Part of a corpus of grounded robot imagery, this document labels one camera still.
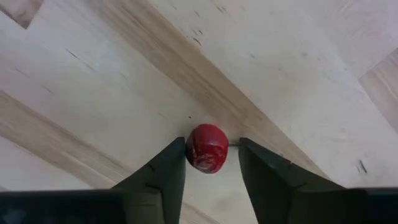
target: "red bead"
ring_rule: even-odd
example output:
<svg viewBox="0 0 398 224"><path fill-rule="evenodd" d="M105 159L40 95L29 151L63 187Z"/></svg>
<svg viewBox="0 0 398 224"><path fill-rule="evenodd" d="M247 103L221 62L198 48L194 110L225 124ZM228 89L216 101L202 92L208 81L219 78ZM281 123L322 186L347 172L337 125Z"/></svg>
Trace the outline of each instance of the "red bead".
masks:
<svg viewBox="0 0 398 224"><path fill-rule="evenodd" d="M228 153L228 138L212 124L201 124L188 137L185 156L189 163L206 174L223 166Z"/></svg>

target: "small red sphere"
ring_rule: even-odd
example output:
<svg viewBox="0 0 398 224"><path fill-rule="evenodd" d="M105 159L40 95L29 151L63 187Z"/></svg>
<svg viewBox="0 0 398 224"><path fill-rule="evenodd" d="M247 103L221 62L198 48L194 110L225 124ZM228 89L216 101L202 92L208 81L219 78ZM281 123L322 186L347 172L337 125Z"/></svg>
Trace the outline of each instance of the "small red sphere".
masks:
<svg viewBox="0 0 398 224"><path fill-rule="evenodd" d="M201 124L189 135L185 156L189 163L206 174L214 174L223 166L228 153L228 138L212 124Z"/></svg>

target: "red ball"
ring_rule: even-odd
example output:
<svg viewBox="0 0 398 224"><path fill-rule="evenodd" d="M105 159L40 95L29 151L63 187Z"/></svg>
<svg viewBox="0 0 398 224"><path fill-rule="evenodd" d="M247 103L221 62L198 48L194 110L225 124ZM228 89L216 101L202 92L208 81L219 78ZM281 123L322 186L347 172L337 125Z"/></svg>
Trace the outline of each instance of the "red ball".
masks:
<svg viewBox="0 0 398 224"><path fill-rule="evenodd" d="M214 174L223 166L228 154L228 138L212 124L201 124L189 135L185 156L199 171Z"/></svg>

